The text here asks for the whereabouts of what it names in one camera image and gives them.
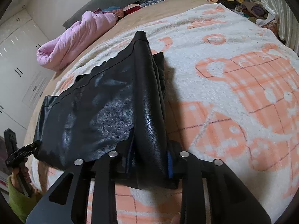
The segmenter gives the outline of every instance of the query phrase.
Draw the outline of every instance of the white wardrobe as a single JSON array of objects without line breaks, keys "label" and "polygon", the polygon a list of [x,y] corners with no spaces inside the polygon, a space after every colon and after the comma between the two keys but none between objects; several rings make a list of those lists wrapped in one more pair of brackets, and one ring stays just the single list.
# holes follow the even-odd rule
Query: white wardrobe
[{"label": "white wardrobe", "polygon": [[33,110],[52,78],[36,61],[47,37],[24,9],[0,25],[0,135],[10,128],[22,147]]}]

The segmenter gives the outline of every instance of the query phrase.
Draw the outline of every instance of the silver screw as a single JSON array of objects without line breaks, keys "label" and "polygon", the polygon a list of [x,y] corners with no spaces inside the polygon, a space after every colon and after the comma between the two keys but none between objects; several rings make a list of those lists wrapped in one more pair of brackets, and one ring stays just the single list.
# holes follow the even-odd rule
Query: silver screw
[{"label": "silver screw", "polygon": [[77,159],[77,160],[74,161],[74,164],[75,164],[76,166],[80,166],[80,165],[82,165],[83,163],[84,163],[84,161],[83,161],[82,159]]},{"label": "silver screw", "polygon": [[180,152],[181,157],[188,157],[189,155],[190,155],[189,152],[186,152],[186,151]]},{"label": "silver screw", "polygon": [[118,155],[118,152],[117,152],[117,151],[111,151],[111,152],[108,153],[108,156],[109,156],[109,157],[115,157],[115,156],[117,156],[117,155]]},{"label": "silver screw", "polygon": [[215,159],[215,160],[214,160],[214,164],[215,164],[216,166],[221,166],[221,165],[223,164],[223,161],[222,161],[221,159]]}]

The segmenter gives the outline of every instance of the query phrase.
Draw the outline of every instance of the white and orange blanket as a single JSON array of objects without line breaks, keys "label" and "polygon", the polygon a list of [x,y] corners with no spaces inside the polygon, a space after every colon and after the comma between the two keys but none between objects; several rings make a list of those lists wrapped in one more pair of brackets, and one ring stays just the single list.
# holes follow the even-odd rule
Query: white and orange blanket
[{"label": "white and orange blanket", "polygon": [[[223,159],[272,222],[277,220],[299,187],[298,56],[272,31],[221,4],[208,4],[96,46],[69,70],[53,95],[116,56],[138,30],[146,32],[153,53],[164,52],[169,138],[198,158]],[[37,165],[34,160],[31,177],[40,188]],[[48,188],[61,173],[49,168]],[[180,211],[181,190],[118,185],[116,203],[119,223],[170,223]]]}]

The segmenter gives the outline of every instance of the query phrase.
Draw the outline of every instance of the rolled pink comforter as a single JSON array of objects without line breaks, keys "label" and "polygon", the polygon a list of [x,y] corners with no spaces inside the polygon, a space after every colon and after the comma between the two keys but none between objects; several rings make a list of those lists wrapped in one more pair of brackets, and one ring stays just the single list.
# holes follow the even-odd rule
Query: rolled pink comforter
[{"label": "rolled pink comforter", "polygon": [[116,21],[117,16],[113,13],[94,14],[86,11],[81,21],[75,22],[57,39],[45,43],[37,50],[37,62],[58,72],[111,29]]}]

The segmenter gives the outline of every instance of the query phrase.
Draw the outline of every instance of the black leather garment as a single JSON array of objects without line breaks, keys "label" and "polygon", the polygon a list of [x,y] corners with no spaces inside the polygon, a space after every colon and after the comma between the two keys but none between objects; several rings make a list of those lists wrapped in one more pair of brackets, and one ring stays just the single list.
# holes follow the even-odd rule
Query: black leather garment
[{"label": "black leather garment", "polygon": [[78,158],[100,158],[134,128],[134,162],[148,176],[168,179],[164,94],[163,53],[153,56],[145,32],[138,31],[116,57],[78,76],[61,95],[46,96],[35,157],[65,170]]}]

